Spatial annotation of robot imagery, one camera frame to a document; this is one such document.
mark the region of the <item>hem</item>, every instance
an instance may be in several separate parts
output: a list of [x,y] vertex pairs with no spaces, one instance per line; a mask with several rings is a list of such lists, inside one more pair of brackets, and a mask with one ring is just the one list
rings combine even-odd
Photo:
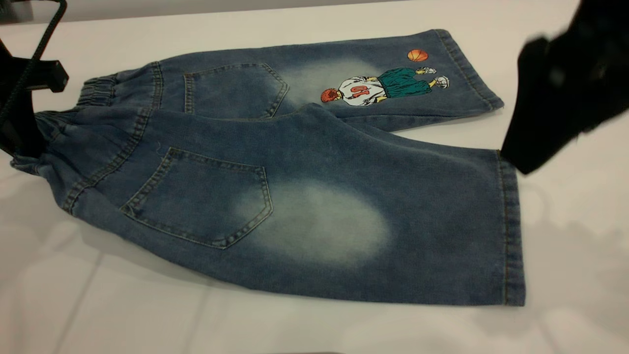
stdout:
[[520,198],[515,167],[498,153],[501,189],[504,198],[504,290],[503,304],[524,306],[526,285],[522,258]]
[[472,64],[467,60],[457,42],[454,41],[450,32],[446,30],[434,30],[439,39],[443,43],[452,60],[459,67],[459,70],[465,76],[467,83],[474,89],[476,94],[487,103],[490,110],[497,110],[504,107],[504,102],[493,91],[485,85],[485,82],[478,75]]

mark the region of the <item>black object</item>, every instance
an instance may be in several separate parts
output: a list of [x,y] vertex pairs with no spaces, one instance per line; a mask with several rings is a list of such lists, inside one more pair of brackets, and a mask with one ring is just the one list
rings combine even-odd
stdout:
[[568,30],[527,43],[502,156],[528,174],[629,108],[629,2],[582,0]]
[[26,22],[33,19],[31,3],[24,0],[0,0],[0,24]]
[[47,88],[61,92],[68,82],[59,61],[40,61],[67,8],[65,0],[51,1],[59,3],[59,9],[31,59],[13,57],[0,40],[0,148],[12,156],[19,149],[24,156],[38,157],[45,148],[35,122],[31,92]]

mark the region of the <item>cartoon basketball player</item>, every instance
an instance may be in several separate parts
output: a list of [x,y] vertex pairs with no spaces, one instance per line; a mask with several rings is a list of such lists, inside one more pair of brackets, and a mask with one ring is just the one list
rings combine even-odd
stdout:
[[415,75],[436,72],[437,70],[431,67],[422,67],[417,70],[398,67],[378,77],[354,76],[343,81],[338,89],[325,90],[321,94],[321,101],[331,102],[342,99],[352,106],[370,106],[387,98],[427,94],[432,91],[433,86],[448,88],[450,80],[445,76],[437,76],[430,82],[415,79]]

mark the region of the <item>jeans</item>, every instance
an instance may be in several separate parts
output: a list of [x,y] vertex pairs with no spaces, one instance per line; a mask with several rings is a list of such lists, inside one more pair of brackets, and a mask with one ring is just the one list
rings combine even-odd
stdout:
[[[383,98],[398,67],[431,90]],[[247,288],[523,305],[512,165],[387,133],[501,106],[443,30],[195,53],[89,80],[37,113],[45,153],[12,164],[70,215]]]

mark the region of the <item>basketball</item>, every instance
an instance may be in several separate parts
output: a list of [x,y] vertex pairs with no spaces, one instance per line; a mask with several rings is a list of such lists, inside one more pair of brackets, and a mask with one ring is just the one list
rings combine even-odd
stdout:
[[424,52],[421,49],[413,49],[408,52],[407,57],[408,60],[413,62],[423,62],[424,60],[428,59],[428,53]]

